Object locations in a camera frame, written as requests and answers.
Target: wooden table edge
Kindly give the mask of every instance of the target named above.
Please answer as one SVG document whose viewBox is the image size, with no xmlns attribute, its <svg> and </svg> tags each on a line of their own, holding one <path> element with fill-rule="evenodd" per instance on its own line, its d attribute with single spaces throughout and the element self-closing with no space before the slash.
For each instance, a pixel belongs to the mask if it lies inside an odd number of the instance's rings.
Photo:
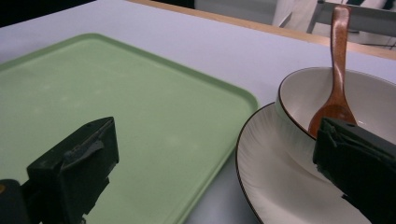
<svg viewBox="0 0 396 224">
<path fill-rule="evenodd" d="M 160 3 L 160 2 L 154 2 L 154 1 L 150 1 L 150 0 L 128 0 L 128 1 L 137 3 L 137 4 L 141 4 L 141 5 L 146 5 L 149 7 L 156 7 L 156 8 L 169 10 L 169 11 L 183 13 L 186 15 L 196 16 L 196 17 L 200 17 L 200 18 L 204 18 L 204 19 L 208 19 L 208 20 L 212 20 L 212 21 L 225 22 L 225 23 L 245 27 L 245 28 L 252 29 L 252 30 L 262 31 L 262 32 L 269 33 L 269 34 L 282 35 L 285 37 L 294 38 L 294 39 L 306 41 L 309 43 L 330 46 L 330 39 L 329 39 L 329 37 L 326 37 L 326 36 L 311 35 L 311 34 L 299 32 L 299 31 L 293 31 L 293 30 L 288 30 L 288 29 L 284 29 L 284 28 L 279 28 L 279 27 L 275 27 L 275 26 L 255 22 L 255 21 L 246 21 L 246 20 L 223 16 L 223 15 L 219 15 L 219 14 L 215 14 L 215 13 L 204 12 L 204 11 L 186 8 L 186 7 L 178 7 L 178 6 L 173 6 L 173 5 Z M 351 42 L 347 43 L 347 49 L 350 51 L 368 54 L 368 55 L 376 56 L 379 58 L 396 60 L 396 51 L 393 51 L 393 50 L 379 49 L 379 48 L 375 48 L 375 47 L 371 47 L 371 46 L 364 46 L 364 45 L 351 43 Z"/>
</svg>

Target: copper spoon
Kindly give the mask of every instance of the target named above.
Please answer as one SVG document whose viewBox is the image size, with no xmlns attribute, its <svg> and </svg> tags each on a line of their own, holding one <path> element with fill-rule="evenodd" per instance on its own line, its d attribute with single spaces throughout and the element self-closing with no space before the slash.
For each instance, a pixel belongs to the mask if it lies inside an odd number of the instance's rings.
<svg viewBox="0 0 396 224">
<path fill-rule="evenodd" d="M 349 25 L 350 7 L 339 5 L 332 12 L 332 93 L 327 102 L 318 110 L 309 124 L 309 133 L 317 137 L 321 119 L 329 117 L 342 119 L 356 124 L 352 111 L 347 104 L 344 93 L 346 72 L 347 29 Z"/>
</svg>

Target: white saucer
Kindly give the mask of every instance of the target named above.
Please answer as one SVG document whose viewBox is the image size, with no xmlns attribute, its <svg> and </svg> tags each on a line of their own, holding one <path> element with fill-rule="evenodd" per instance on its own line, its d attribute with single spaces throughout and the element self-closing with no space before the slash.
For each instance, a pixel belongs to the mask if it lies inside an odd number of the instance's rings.
<svg viewBox="0 0 396 224">
<path fill-rule="evenodd" d="M 275 126 L 275 105 L 258 110 L 242 129 L 236 152 L 239 181 L 265 224 L 369 224 L 343 192 L 298 165 Z"/>
</svg>

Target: light green plastic tray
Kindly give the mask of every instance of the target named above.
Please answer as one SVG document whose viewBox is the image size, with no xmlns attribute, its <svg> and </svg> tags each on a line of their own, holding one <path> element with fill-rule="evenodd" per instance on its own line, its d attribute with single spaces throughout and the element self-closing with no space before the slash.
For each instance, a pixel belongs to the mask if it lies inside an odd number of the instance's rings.
<svg viewBox="0 0 396 224">
<path fill-rule="evenodd" d="M 89 121 L 116 121 L 120 163 L 88 223 L 180 223 L 258 108 L 247 91 L 102 35 L 0 65 L 0 178 Z"/>
</svg>

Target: white table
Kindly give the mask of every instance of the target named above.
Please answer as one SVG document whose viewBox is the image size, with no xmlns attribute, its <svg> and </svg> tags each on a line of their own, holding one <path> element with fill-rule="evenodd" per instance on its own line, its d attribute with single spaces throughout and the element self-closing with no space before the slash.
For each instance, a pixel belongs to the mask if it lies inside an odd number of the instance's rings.
<svg viewBox="0 0 396 224">
<path fill-rule="evenodd" d="M 261 105 L 276 99 L 287 74 L 331 65 L 323 45 L 122 0 L 98 0 L 1 28 L 0 63 L 85 33 L 107 35 L 230 82 Z M 396 83 L 391 59 L 350 51 L 347 68 Z M 187 223 L 257 222 L 239 186 L 233 154 Z"/>
</svg>

